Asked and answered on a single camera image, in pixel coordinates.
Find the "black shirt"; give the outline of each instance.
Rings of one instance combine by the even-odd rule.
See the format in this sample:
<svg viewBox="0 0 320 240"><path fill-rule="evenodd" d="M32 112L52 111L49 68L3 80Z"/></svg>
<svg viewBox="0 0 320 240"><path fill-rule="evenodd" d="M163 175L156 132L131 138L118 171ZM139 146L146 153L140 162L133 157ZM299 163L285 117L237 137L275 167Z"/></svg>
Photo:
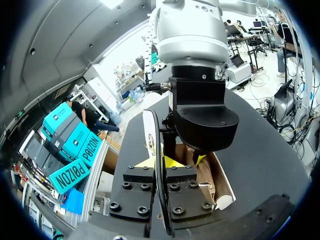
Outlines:
<svg viewBox="0 0 320 240"><path fill-rule="evenodd" d="M87 123L87 127L88 129L93 129L96 121L98 120L98 115L92 111L89 108L84 107L83 105L81 105L79 102L74 101L72 102L72 106L71 106L72 111L75 112L75 114L78 116L78 118L81 119L81 121L83 121L82 119L82 109L85 109L85 121Z"/></svg>
<svg viewBox="0 0 320 240"><path fill-rule="evenodd" d="M280 36L282 39L285 39L285 42L286 42L286 43L294 44L294 40L293 40L293 38L292 38L292 34L291 34L291 32L290 32L288 23L279 24L277 33L279 34L279 36ZM297 43L297 45L299 46L298 36L297 36L297 33L296 33L295 30L293 30L293 34L294 34L296 43Z"/></svg>

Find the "person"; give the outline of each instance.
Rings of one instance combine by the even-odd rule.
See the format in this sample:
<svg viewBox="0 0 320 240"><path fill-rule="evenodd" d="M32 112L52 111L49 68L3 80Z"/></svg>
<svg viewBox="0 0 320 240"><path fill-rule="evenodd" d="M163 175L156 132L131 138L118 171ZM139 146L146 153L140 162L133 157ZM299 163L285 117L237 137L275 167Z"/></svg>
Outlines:
<svg viewBox="0 0 320 240"><path fill-rule="evenodd" d="M289 29L289 25L288 25L289 23L287 23L286 17L280 9L278 10L278 16L281 20L281 23L278 25L278 30L275 29L274 25L270 25L271 30L273 31L275 36L284 39L286 43L294 44L294 40L293 40L292 34ZM294 34L294 37L295 37L297 44L299 45L298 36L297 36L297 33L295 30L293 30L293 34ZM285 77L285 70L286 70L286 66L285 66L285 62L284 62L284 59L285 59L284 51L280 50L276 53L276 55L277 55L277 59L278 59L277 77L284 78ZM286 53L286 58L295 57L295 56L296 55L292 52Z"/></svg>
<svg viewBox="0 0 320 240"><path fill-rule="evenodd" d="M75 112L78 118L81 119L83 124L86 125L88 129L94 132L95 134L98 134L99 130L111 131L118 132L119 136L122 137L123 130L121 128L109 124L104 124L103 122L99 121L98 115L90 108L84 107L77 101L71 102L69 97L65 97L62 102L66 102L66 104L68 104L72 111Z"/></svg>

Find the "white wall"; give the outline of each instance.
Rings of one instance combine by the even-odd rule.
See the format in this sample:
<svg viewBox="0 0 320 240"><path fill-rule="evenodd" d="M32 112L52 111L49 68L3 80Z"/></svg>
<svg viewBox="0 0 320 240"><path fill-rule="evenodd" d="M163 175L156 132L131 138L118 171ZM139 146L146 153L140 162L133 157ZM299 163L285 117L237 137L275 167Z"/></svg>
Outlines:
<svg viewBox="0 0 320 240"><path fill-rule="evenodd" d="M258 16L244 16L242 14L231 12L231 11L223 11L222 14L222 20L225 22L227 20L230 20L232 23L237 22L237 20L240 20L242 23L242 26L248 30L249 28L254 27L254 21L258 19Z"/></svg>
<svg viewBox="0 0 320 240"><path fill-rule="evenodd" d="M144 27L113 49L99 64L93 65L101 80L107 84L113 93L117 94L117 77L114 75L114 69L117 66L122 66L123 63L135 62L136 58L144 54L146 44L141 36L145 33L146 28Z"/></svg>

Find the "computer monitor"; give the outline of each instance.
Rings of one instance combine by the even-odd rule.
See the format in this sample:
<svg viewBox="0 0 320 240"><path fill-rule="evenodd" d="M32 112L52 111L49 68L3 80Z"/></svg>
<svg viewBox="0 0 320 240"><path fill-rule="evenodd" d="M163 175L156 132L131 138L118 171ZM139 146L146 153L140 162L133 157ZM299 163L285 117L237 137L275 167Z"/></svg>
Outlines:
<svg viewBox="0 0 320 240"><path fill-rule="evenodd" d="M238 54L231 57L230 60L237 68L240 67L244 63L244 61L242 60L242 58Z"/></svg>
<svg viewBox="0 0 320 240"><path fill-rule="evenodd" d="M254 21L253 25L255 28L260 28L261 27L261 22L260 21Z"/></svg>
<svg viewBox="0 0 320 240"><path fill-rule="evenodd" d="M239 32L239 30L234 25L225 26L225 30L228 37L241 34L241 32Z"/></svg>

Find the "white ceiling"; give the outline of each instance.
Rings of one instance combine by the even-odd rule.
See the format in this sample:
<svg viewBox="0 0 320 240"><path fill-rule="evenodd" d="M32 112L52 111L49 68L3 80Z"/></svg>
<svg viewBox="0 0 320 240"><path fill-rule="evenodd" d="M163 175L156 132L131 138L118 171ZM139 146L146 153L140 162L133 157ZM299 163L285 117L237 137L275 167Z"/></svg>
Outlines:
<svg viewBox="0 0 320 240"><path fill-rule="evenodd" d="M109 9L100 0L32 2L3 75L0 109L6 126L44 91L81 76L110 44L145 21L155 6L154 0L123 0L121 10Z"/></svg>

